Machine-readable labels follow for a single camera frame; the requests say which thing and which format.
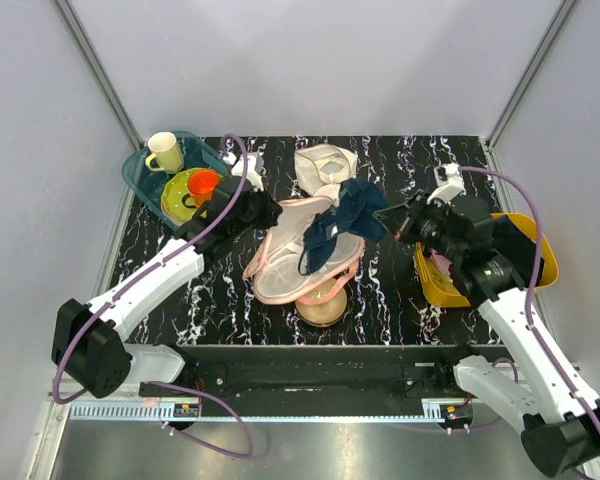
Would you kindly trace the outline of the navy blue lace bra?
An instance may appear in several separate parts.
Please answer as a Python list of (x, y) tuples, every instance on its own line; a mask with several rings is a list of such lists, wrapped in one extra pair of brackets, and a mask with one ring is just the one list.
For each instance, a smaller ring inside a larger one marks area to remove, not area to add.
[(349, 179), (340, 185), (337, 206), (316, 214), (303, 234), (303, 250), (298, 273), (307, 276), (317, 272), (334, 253), (341, 234), (379, 242), (385, 227), (374, 213), (388, 208), (381, 190), (373, 183)]

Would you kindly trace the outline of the pink floral mesh laundry bag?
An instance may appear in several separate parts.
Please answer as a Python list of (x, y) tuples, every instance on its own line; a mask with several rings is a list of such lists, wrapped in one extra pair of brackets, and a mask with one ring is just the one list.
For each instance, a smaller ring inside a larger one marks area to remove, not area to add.
[(320, 305), (331, 301), (357, 271), (364, 240), (344, 233), (336, 237), (335, 250), (316, 272), (302, 274), (307, 264), (303, 252), (305, 231), (318, 214), (333, 206), (324, 196), (284, 200), (277, 224), (267, 231), (243, 276), (252, 280), (255, 297), (263, 304), (299, 302)]

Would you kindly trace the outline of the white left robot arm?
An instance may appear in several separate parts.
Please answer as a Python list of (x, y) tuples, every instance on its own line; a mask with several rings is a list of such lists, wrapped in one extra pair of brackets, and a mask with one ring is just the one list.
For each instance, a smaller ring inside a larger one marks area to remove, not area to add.
[(65, 400), (64, 374), (98, 399), (124, 384), (152, 381), (173, 395), (188, 394), (196, 372), (185, 355), (174, 346), (131, 344), (131, 333), (177, 289), (224, 259), (238, 237), (276, 225), (281, 212), (261, 181), (224, 177), (211, 199), (145, 265), (86, 303), (67, 300), (57, 312), (51, 352), (55, 401)]

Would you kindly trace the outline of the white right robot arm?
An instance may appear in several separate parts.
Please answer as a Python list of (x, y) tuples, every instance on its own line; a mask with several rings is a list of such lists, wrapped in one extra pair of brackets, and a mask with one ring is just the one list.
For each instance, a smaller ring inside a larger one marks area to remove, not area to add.
[(478, 397), (520, 435), (531, 463), (553, 478), (600, 457), (600, 396), (567, 360), (530, 302), (536, 282), (522, 277), (494, 239), (486, 203), (459, 195), (444, 203), (418, 193), (374, 214), (396, 241), (418, 243), (450, 262), (452, 284), (496, 330), (526, 383), (469, 353), (439, 366), (446, 396)]

